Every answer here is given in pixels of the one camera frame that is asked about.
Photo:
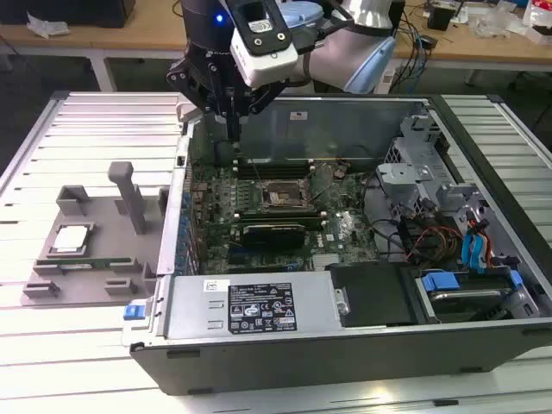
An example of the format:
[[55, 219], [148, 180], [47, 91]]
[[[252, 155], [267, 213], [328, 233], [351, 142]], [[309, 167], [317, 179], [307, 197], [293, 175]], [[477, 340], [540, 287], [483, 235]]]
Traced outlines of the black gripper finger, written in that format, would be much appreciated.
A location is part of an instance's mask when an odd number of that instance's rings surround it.
[[173, 64], [167, 82], [203, 113], [213, 113], [226, 124], [227, 137], [236, 141], [234, 90], [221, 60], [184, 57]]
[[238, 85], [234, 89], [234, 141], [241, 136], [240, 121], [249, 115], [260, 114], [284, 89], [286, 83], [271, 83], [252, 89]]

